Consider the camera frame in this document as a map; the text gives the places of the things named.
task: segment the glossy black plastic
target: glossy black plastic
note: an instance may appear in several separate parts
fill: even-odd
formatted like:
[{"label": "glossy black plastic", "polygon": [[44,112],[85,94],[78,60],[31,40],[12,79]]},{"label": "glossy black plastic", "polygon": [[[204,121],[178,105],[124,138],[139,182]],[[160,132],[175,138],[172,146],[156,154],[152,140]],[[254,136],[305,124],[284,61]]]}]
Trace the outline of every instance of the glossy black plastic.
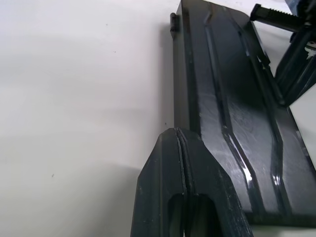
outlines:
[{"label": "glossy black plastic", "polygon": [[202,0],[176,14],[175,126],[201,135],[251,224],[316,227],[316,172],[253,23]]},{"label": "glossy black plastic", "polygon": [[282,99],[279,103],[284,106],[291,105],[316,83],[316,57],[308,56],[306,51],[315,49],[316,1],[302,0],[299,6],[300,16],[267,9],[259,4],[254,6],[250,15],[251,21],[294,32],[291,45],[280,61],[275,76],[276,93],[280,93]]},{"label": "glossy black plastic", "polygon": [[252,237],[231,179],[201,138],[162,133],[138,181],[131,237]]}]

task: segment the white background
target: white background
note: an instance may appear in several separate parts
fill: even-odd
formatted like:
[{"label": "white background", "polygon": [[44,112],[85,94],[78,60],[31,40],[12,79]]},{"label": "white background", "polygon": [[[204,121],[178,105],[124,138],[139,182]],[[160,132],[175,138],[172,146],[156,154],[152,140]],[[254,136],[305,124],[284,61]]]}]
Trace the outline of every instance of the white background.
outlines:
[{"label": "white background", "polygon": [[[258,1],[213,2],[249,14]],[[289,11],[283,0],[259,2]],[[0,236],[129,236],[137,176],[173,126],[178,4],[0,0]],[[275,70],[290,33],[257,27]],[[315,100],[309,91],[292,108],[313,157]]]}]

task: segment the groove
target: groove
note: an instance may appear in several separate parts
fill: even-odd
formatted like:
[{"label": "groove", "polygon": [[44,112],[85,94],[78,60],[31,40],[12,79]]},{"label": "groove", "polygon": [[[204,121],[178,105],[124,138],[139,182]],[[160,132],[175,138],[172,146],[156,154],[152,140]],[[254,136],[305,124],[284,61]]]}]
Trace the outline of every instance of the groove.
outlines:
[{"label": "groove", "polygon": [[205,31],[207,37],[207,44],[209,49],[212,73],[213,73],[213,82],[215,86],[215,94],[217,98],[218,110],[220,113],[220,120],[222,124],[222,134],[223,137],[230,148],[235,160],[237,161],[241,171],[243,172],[246,188],[249,194],[249,200],[252,207],[253,212],[263,213],[265,212],[263,200],[261,197],[260,189],[256,174],[244,153],[240,143],[233,132],[233,126],[230,119],[230,114],[228,110],[228,104],[225,97],[224,87],[223,87],[223,79],[221,77],[220,72],[217,70],[219,66],[218,63],[218,55],[214,45],[213,40],[213,32],[212,28],[208,28],[210,15],[206,18],[205,22]]},{"label": "groove", "polygon": [[183,135],[181,129],[176,128],[175,129],[176,136],[179,142],[179,147],[181,150],[181,158],[183,164],[183,171],[184,171],[184,180],[185,180],[185,186],[187,191],[187,199],[185,202],[185,220],[184,220],[184,232],[189,233],[191,231],[192,227],[192,216],[194,213],[195,208],[195,202],[193,195],[195,193],[194,188],[194,182],[191,172],[191,166],[190,166],[190,158],[189,158],[189,152],[187,148],[187,142],[185,139],[185,136]]},{"label": "groove", "polygon": [[183,188],[183,197],[184,197],[184,202],[187,203],[187,198],[188,198],[188,190],[187,190],[187,185],[186,185],[186,177],[185,177],[185,168],[183,164],[183,152],[181,149],[181,143],[179,141],[179,138],[177,137],[177,142],[178,142],[178,148],[179,148],[179,162],[180,162],[180,169],[181,169],[181,180],[182,180],[182,188]]},{"label": "groove", "polygon": [[250,52],[249,50],[249,45],[247,43],[247,40],[245,39],[245,37],[242,34],[243,29],[234,21],[234,19],[231,17],[231,21],[233,23],[233,25],[235,26],[235,28],[237,28],[237,30],[240,32],[239,34],[239,38],[241,43],[244,45],[244,47],[246,48],[245,50],[247,50],[249,52],[249,58],[250,58],[250,62],[251,62],[251,66],[255,72],[257,81],[259,83],[259,87],[263,96],[263,100],[264,100],[264,104],[265,107],[267,109],[267,114],[268,114],[268,118],[271,124],[271,128],[272,128],[272,134],[273,137],[275,139],[275,143],[274,143],[274,152],[273,152],[273,156],[271,157],[271,181],[272,181],[272,185],[275,191],[275,195],[276,195],[276,200],[278,203],[278,208],[279,211],[283,214],[290,214],[291,213],[291,205],[287,196],[287,192],[284,186],[284,182],[283,182],[283,139],[280,133],[280,130],[278,128],[277,125],[277,121],[275,119],[275,114],[274,114],[274,109],[271,106],[271,99],[269,98],[269,95],[266,92],[266,89],[262,83],[262,74],[258,71],[258,65],[255,65],[256,62],[260,63],[263,70],[266,71],[266,75],[269,76],[269,72],[267,72],[267,70],[269,69],[269,67],[265,67],[264,64],[262,62],[259,62],[259,60],[257,58],[255,58]]},{"label": "groove", "polygon": [[188,105],[189,105],[189,129],[201,136],[201,128],[198,111],[198,96],[197,96],[197,82],[195,76],[193,47],[191,40],[190,28],[190,14],[189,9],[182,6],[182,24],[183,24],[183,38],[185,50],[185,69],[187,72],[188,88]]}]

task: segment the black plastic tray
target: black plastic tray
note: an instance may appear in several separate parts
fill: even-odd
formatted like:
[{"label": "black plastic tray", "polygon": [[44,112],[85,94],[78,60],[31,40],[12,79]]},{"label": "black plastic tray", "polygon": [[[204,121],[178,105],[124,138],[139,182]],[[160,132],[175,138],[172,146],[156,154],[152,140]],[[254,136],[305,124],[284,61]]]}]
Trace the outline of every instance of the black plastic tray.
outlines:
[{"label": "black plastic tray", "polygon": [[316,227],[316,172],[242,12],[182,0],[172,19],[174,123],[198,133],[251,224]]}]

